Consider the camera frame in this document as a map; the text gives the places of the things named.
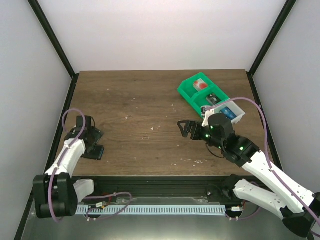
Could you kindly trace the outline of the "black card holder wallet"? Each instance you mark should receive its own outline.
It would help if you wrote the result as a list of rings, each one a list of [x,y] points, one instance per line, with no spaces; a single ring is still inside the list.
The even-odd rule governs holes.
[[[104,150],[105,148],[103,145],[95,145],[91,152],[85,152],[81,157],[84,159],[100,161]]]

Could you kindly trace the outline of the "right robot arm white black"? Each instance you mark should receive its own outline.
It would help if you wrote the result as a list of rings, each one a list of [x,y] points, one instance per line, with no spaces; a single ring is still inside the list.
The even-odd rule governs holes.
[[[177,123],[184,138],[205,141],[207,147],[221,150],[223,157],[263,182],[268,190],[237,176],[230,176],[222,188],[229,202],[246,200],[279,217],[288,230],[306,238],[320,220],[320,194],[295,182],[246,137],[237,135],[232,122],[222,113],[209,114],[203,122]]]

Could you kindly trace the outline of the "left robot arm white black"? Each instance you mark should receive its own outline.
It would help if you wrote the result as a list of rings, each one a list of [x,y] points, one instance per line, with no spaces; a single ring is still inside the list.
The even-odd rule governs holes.
[[[63,148],[53,165],[42,175],[33,179],[36,216],[40,219],[73,216],[78,204],[89,199],[97,202],[102,189],[92,179],[72,182],[72,175],[80,158],[100,160],[104,146],[98,142],[104,133],[96,128],[91,116],[77,116],[76,125],[64,138]]]

